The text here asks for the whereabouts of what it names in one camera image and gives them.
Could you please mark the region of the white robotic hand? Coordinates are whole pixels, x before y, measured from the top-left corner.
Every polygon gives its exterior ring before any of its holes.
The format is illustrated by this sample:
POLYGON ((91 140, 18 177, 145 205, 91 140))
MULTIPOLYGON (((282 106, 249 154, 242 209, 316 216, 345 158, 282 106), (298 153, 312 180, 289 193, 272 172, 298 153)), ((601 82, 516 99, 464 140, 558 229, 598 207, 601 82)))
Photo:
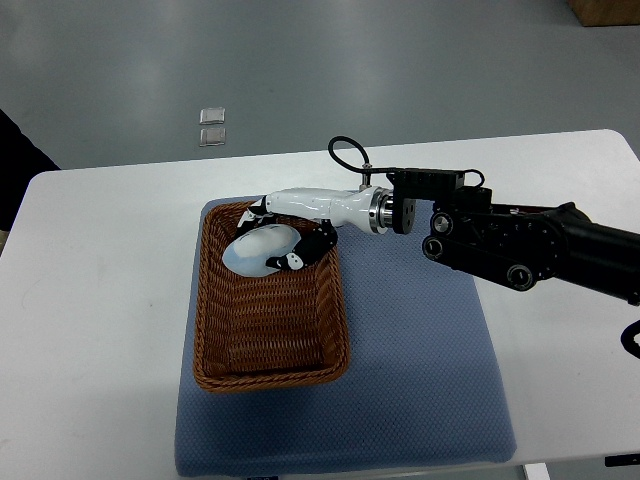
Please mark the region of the white robotic hand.
POLYGON ((392 192, 382 187, 343 191, 293 188, 273 192, 251 204, 238 228, 257 228, 274 214, 321 222, 285 255, 270 257, 265 265, 281 271, 300 270, 321 260, 338 242, 334 227, 351 224, 364 233, 385 233, 392 226, 392 192))

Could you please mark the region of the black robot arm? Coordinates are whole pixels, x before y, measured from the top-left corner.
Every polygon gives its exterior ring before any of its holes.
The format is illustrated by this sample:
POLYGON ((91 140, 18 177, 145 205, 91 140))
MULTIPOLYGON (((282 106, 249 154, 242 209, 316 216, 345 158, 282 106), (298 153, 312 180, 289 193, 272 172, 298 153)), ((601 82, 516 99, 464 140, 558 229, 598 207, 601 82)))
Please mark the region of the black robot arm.
POLYGON ((314 222, 290 250, 266 259, 271 269, 299 270, 336 245, 336 229, 344 224, 370 234, 410 233, 417 201, 429 200, 430 233, 422 252, 431 261, 516 291, 558 278, 639 303, 638 235, 596 224, 573 203, 495 204, 490 189, 466 184, 463 170, 389 168, 389 189, 371 185, 376 169, 358 172, 362 184, 356 193, 300 188, 262 197, 240 217, 236 237, 254 235, 278 216, 314 222))

